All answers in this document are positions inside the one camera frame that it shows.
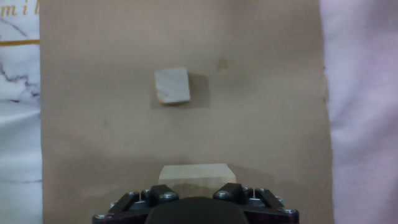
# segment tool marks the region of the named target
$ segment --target cardboard surface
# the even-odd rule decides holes
[[[45,224],[211,163],[333,223],[317,1],[42,0],[40,30]],[[154,72],[172,67],[192,101],[159,106]]]

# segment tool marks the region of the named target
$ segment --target yellow line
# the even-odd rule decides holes
[[[36,44],[40,44],[40,40],[0,41],[0,47],[22,46],[22,45],[36,45]]]

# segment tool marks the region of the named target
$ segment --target stain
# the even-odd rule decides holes
[[[216,72],[228,69],[228,61],[224,58],[218,60]]]

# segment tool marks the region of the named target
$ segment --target black mechanical part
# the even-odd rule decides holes
[[[179,199],[166,185],[131,192],[114,202],[92,224],[299,224],[299,212],[284,208],[267,189],[253,190],[228,183],[213,198]]]

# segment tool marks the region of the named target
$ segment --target metal screw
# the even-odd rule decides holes
[[[171,199],[171,198],[175,198],[177,196],[176,193],[174,192],[166,192],[164,194],[162,194],[161,196],[159,196],[160,198],[167,198],[167,199]]]
[[[129,195],[133,197],[135,195],[139,195],[139,193],[138,192],[129,192]]]
[[[278,199],[278,201],[282,204],[285,205],[285,200],[281,197],[276,196],[276,198]]]
[[[226,190],[219,190],[216,193],[216,197],[217,198],[228,198],[229,197],[229,193]]]
[[[117,203],[118,201],[114,201],[114,202],[112,202],[111,203],[111,208],[113,208],[114,207],[114,205],[116,205],[116,203]]]
[[[279,208],[280,211],[286,213],[286,214],[295,214],[297,212],[296,209],[285,209],[285,208]]]
[[[106,214],[106,215],[95,215],[94,217],[95,217],[96,219],[112,218],[112,217],[113,217],[113,214],[112,214],[112,213],[109,213],[109,214]]]

